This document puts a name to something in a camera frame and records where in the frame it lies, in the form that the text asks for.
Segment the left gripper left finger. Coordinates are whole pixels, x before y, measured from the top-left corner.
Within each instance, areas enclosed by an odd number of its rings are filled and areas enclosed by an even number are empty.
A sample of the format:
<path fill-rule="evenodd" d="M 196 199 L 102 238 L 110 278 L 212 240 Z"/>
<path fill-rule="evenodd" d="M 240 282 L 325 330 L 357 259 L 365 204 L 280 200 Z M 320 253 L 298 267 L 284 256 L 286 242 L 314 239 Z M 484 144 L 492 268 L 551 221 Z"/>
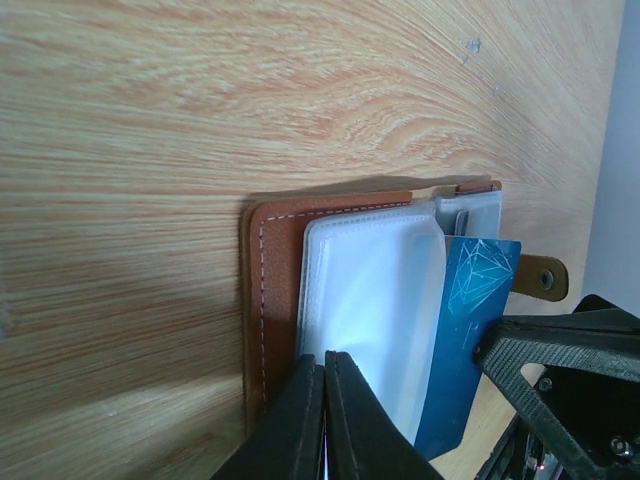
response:
<path fill-rule="evenodd" d="M 289 382 L 254 433 L 215 479 L 321 479 L 324 475 L 324 367 L 299 358 Z"/>

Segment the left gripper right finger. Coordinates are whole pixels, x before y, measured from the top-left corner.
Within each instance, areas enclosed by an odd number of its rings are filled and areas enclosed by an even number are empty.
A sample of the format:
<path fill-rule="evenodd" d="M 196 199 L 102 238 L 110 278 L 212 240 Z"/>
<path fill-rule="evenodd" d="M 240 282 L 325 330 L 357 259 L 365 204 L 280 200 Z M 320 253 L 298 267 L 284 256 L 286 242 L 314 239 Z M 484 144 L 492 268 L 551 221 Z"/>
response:
<path fill-rule="evenodd" d="M 395 427 L 346 352 L 325 354 L 330 479 L 439 479 Z"/>

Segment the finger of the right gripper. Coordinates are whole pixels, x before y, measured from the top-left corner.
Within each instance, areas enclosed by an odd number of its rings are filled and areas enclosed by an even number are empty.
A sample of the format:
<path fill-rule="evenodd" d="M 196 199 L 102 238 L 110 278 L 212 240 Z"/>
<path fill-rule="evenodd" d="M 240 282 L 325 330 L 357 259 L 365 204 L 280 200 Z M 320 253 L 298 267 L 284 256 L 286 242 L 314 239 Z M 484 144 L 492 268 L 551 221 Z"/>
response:
<path fill-rule="evenodd" d="M 570 314 L 505 316 L 474 361 L 571 478 L 638 478 L 633 314 L 589 295 Z"/>

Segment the blue card from holder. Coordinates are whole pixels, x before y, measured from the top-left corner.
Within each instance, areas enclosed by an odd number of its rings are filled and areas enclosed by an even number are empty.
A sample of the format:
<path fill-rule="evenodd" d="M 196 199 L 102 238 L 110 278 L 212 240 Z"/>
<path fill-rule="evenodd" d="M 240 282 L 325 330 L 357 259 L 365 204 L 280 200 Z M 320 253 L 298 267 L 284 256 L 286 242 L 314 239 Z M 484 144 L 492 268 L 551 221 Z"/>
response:
<path fill-rule="evenodd" d="M 473 355 L 499 320 L 514 281 L 521 243 L 449 236 L 432 365 L 415 449 L 432 460 L 462 441 L 481 378 Z"/>

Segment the brown leather card holder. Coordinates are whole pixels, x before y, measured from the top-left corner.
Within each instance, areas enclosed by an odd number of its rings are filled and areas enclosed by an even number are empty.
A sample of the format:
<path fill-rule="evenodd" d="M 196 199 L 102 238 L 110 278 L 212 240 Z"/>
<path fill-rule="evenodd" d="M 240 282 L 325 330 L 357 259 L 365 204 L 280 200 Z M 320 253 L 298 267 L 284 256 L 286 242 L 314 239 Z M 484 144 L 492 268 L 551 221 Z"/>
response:
<path fill-rule="evenodd" d="M 244 341 L 245 431 L 252 433 L 284 388 L 294 366 L 303 234 L 316 218 L 376 212 L 434 200 L 452 230 L 461 211 L 500 195 L 497 180 L 426 189 L 312 195 L 271 199 L 249 206 L 240 224 Z"/>

